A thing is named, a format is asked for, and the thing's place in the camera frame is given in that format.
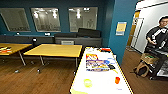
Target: cup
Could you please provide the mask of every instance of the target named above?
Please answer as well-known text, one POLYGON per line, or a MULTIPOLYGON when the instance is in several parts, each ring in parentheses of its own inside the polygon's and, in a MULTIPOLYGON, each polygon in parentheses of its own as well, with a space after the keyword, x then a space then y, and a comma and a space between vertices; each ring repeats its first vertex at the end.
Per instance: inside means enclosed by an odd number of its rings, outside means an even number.
POLYGON ((115 77, 115 83, 119 84, 119 82, 120 82, 120 77, 115 77))

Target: paper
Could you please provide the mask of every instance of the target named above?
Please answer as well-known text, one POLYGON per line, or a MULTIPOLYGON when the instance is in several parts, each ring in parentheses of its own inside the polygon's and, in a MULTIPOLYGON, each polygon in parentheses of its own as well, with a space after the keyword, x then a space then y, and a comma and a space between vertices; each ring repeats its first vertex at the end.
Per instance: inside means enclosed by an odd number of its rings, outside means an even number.
POLYGON ((116 35, 124 35, 126 25, 127 25, 127 22, 118 22, 117 29, 116 29, 116 35))

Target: wall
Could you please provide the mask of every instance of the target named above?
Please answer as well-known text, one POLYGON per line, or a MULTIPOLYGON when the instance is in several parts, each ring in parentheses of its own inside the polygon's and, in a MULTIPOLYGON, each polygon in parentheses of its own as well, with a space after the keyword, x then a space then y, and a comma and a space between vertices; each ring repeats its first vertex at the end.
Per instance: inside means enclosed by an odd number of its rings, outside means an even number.
MULTIPOLYGON (((1 8, 24 8, 31 32, 21 32, 21 35, 44 35, 45 32, 36 32, 30 8, 56 7, 59 9, 60 25, 62 32, 70 32, 69 28, 69 7, 98 7, 97 30, 102 30, 104 0, 1 0, 1 8)), ((0 34, 14 35, 16 32, 9 32, 0 17, 0 34)))
POLYGON ((159 19, 162 16, 166 16, 166 15, 168 16, 167 9, 168 9, 168 2, 141 9, 139 18, 144 18, 144 20, 140 31, 139 31, 139 28, 135 29, 135 32, 139 32, 135 49, 137 49, 141 53, 144 52, 145 46, 147 44, 146 33, 151 28, 159 25, 159 19))
POLYGON ((113 53, 117 55, 119 64, 122 63, 137 1, 138 0, 115 0, 108 46, 112 49, 113 53), (124 36, 115 35, 118 22, 127 22, 124 36))
POLYGON ((115 0, 107 0, 105 3, 106 11, 104 12, 103 33, 101 34, 103 38, 102 45, 104 47, 108 47, 112 16, 113 16, 113 10, 114 10, 114 3, 115 3, 115 0))

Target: blue wall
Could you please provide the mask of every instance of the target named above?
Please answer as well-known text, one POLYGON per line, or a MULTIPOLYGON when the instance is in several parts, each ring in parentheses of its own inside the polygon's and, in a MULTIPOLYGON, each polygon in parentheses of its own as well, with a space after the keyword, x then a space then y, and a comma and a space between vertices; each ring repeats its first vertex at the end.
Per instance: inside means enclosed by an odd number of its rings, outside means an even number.
MULTIPOLYGON (((58 8, 61 30, 65 33, 70 32, 68 18, 69 7, 98 7, 97 30, 102 31, 102 45, 103 47, 110 47, 113 53, 117 55, 117 61, 121 64, 137 1, 138 0, 1 0, 0 7, 25 8, 31 32, 22 32, 20 33, 21 35, 44 35, 44 32, 36 32, 30 8, 58 8), (115 35, 118 22, 127 22, 124 36, 115 35)), ((16 32, 7 31, 2 17, 0 17, 0 34, 16 34, 16 32)))
POLYGON ((112 16, 113 16, 113 10, 114 10, 114 3, 115 3, 115 0, 107 0, 105 3, 105 13, 104 13, 105 16, 104 16, 103 33, 102 33, 103 47, 108 47, 112 16))
MULTIPOLYGON (((37 7, 56 7, 59 9, 61 32, 70 32, 69 27, 69 7, 98 7, 97 30, 102 30, 104 1, 103 0, 1 0, 1 8, 24 8, 31 32, 21 32, 21 35, 44 35, 45 32, 37 32, 33 22, 30 8, 37 7)), ((16 32, 10 32, 0 17, 0 34, 14 35, 16 32)))
POLYGON ((119 64, 122 63, 137 2, 138 0, 115 0, 108 46, 117 55, 119 64), (118 22, 127 22, 124 36, 116 36, 118 22))

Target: glass window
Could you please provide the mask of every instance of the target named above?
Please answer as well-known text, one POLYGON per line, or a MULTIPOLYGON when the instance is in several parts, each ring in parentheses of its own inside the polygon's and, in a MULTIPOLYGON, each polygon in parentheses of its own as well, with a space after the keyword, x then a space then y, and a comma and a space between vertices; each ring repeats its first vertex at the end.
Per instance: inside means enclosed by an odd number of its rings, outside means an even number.
POLYGON ((37 31, 60 32, 58 8, 31 8, 37 31))
POLYGON ((78 32, 79 28, 96 29, 97 7, 69 8, 70 31, 78 32))
POLYGON ((23 8, 0 8, 0 12, 9 31, 30 31, 23 8))

